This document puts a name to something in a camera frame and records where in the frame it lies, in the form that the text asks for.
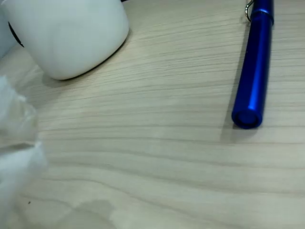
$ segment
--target white mug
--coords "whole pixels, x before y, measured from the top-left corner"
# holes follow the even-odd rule
[[[129,31],[120,0],[4,0],[1,9],[34,61],[59,80],[106,60]]]

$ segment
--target pen end cap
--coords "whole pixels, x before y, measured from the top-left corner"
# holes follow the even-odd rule
[[[256,128],[262,123],[262,116],[251,109],[232,113],[232,119],[242,129]]]

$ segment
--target metal pen clip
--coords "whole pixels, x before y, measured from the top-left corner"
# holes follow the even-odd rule
[[[246,15],[246,18],[248,20],[248,22],[251,22],[251,18],[249,17],[249,14],[248,14],[248,10],[249,10],[249,7],[254,3],[254,0],[251,0],[247,5],[246,7],[244,8],[244,14]]]

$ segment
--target pen cap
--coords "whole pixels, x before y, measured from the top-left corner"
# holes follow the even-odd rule
[[[271,54],[272,7],[272,0],[254,0],[244,64],[232,110],[232,120],[244,129],[256,128],[263,121]]]
[[[251,19],[255,14],[259,12],[267,14],[271,18],[272,24],[274,24],[274,0],[254,0]]]

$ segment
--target wood grain surface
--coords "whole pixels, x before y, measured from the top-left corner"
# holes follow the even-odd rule
[[[263,125],[230,118],[245,0],[130,0],[131,31],[68,81],[0,62],[39,112],[50,168],[10,229],[304,229],[305,1],[276,0]]]

